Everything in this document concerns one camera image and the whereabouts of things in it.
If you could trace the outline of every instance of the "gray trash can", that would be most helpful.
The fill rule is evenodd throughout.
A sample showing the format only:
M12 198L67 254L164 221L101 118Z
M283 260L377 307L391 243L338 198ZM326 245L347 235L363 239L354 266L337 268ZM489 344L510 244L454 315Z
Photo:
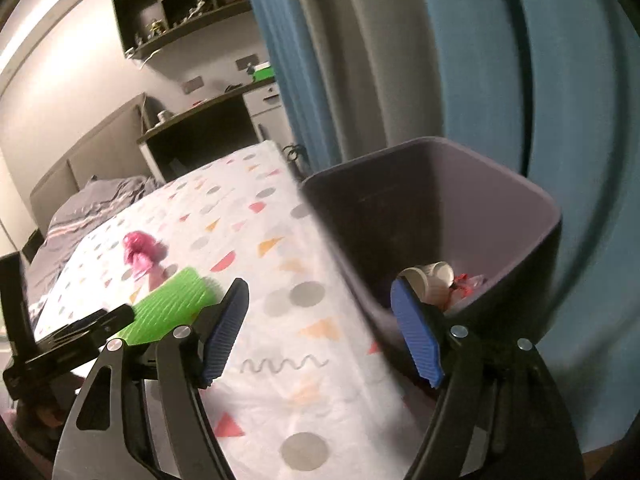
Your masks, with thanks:
M446 261L456 274L484 274L486 283L448 314L452 322L483 335L538 336L544 316L534 311L551 276L560 211L529 180L455 142L425 137L316 173L302 190L396 364L408 363L408 350L390 287L414 265ZM527 313L534 317L524 320Z

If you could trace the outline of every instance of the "silver bolt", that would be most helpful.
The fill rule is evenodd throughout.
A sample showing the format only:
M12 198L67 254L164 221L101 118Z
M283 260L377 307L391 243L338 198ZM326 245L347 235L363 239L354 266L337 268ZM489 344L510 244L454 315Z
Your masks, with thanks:
M191 328L186 325L180 325L174 328L174 337L176 339L184 339L191 333Z
M469 335L469 330L466 328L466 326L454 325L451 327L451 335L453 337L457 337L458 339L462 339Z
M518 348L520 350L524 350L525 352L528 352L533 348L533 344L528 339L521 337L520 339L518 339Z
M107 350L109 352L115 352L116 350L120 350L122 348L122 339L112 339L107 343Z

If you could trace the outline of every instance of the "wall socket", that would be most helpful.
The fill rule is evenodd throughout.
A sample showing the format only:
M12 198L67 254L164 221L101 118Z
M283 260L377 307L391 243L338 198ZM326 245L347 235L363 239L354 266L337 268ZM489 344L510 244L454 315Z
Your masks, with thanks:
M236 59L236 66L238 67L238 70L246 70L246 68L249 66L249 63L251 63L253 66L256 66L260 63L260 58L258 58L257 54L251 54L250 56Z
M186 83L182 83L182 91L185 94L190 94L194 90L202 88L203 86L204 82L202 81L202 76L197 76L193 79L189 79Z

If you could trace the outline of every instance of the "headboard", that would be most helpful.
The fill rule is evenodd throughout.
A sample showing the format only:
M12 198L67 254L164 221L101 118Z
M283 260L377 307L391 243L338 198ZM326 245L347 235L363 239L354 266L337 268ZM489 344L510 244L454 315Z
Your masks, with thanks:
M93 175L100 179L151 176L136 144L151 126L146 94L140 94L84 134L31 191L31 208L40 231L46 235L58 208Z

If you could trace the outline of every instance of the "squiggly line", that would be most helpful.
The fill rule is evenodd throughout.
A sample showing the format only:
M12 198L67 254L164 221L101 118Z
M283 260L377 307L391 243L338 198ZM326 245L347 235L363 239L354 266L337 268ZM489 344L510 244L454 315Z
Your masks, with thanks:
M259 374L262 371L262 369L264 368L264 365L267 365L267 367L269 368L271 373L273 375L277 375L284 369L284 365L286 363L289 363L289 365L294 370L300 370L300 368L302 368L306 364L307 360L311 360L313 362L313 364L316 365L317 368L322 368L322 367L327 366L329 364L329 359L327 359L326 361L321 363L321 362L318 361L318 359L316 359L316 357L314 355L311 355L311 354L305 355L299 366L297 366L295 364L295 362L293 362L289 358L284 359L280 363L280 365L278 367L276 367L276 365L273 364L273 361L271 361L271 359L263 359L262 361L260 361L260 364L256 368L255 364L254 364L254 361L252 359L246 359L244 362L242 362L242 365L240 367L240 373L243 374L244 373L244 369L248 366L248 368L252 371L252 373Z

